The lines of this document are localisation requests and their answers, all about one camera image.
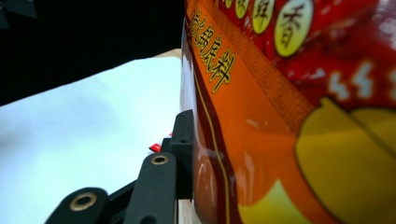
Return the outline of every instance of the black clamp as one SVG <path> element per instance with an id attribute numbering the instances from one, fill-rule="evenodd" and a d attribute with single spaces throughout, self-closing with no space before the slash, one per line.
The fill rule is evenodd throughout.
<path id="1" fill-rule="evenodd" d="M 79 189 L 59 204 L 47 224 L 168 224 L 177 222 L 177 200 L 192 199 L 192 110 L 176 116 L 172 138 L 143 161 L 136 181 L 107 196 Z"/>

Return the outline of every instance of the red snack bag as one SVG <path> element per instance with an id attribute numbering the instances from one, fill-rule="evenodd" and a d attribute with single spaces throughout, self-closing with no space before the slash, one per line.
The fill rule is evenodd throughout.
<path id="1" fill-rule="evenodd" d="M 186 0 L 204 223 L 396 220 L 396 3 Z"/>

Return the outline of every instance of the yellow chinese characters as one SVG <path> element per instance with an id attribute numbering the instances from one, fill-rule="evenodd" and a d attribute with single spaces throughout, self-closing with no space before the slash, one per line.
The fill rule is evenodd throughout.
<path id="1" fill-rule="evenodd" d="M 230 53 L 230 48 L 227 48 L 218 57 L 218 51 L 221 48 L 221 35 L 218 35 L 212 41 L 215 29 L 212 23 L 205 27 L 205 21 L 206 17 L 201 20 L 201 9 L 198 9 L 192 17 L 190 32 L 191 37 L 194 39 L 195 47 L 198 48 L 199 55 L 205 65 L 205 70 L 210 75 L 209 82 L 215 81 L 212 92 L 216 93 L 222 84 L 230 83 L 235 54 Z"/>

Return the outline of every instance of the potato chip image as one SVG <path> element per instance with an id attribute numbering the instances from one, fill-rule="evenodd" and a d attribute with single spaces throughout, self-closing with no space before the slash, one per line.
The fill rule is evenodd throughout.
<path id="1" fill-rule="evenodd" d="M 345 223 L 396 220 L 396 113 L 347 113 L 328 98 L 304 122 L 296 143 L 304 177 Z"/>

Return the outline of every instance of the black machine part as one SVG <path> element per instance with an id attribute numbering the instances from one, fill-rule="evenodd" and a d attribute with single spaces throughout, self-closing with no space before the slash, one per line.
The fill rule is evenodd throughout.
<path id="1" fill-rule="evenodd" d="M 136 181 L 111 195 L 103 189 L 79 189 L 66 196 L 47 224 L 177 223 L 177 200 L 192 199 L 192 110 L 176 116 L 172 138 L 162 151 L 147 156 Z"/>
<path id="2" fill-rule="evenodd" d="M 37 18 L 33 0 L 0 0 L 0 29 L 8 29 L 6 12 Z"/>

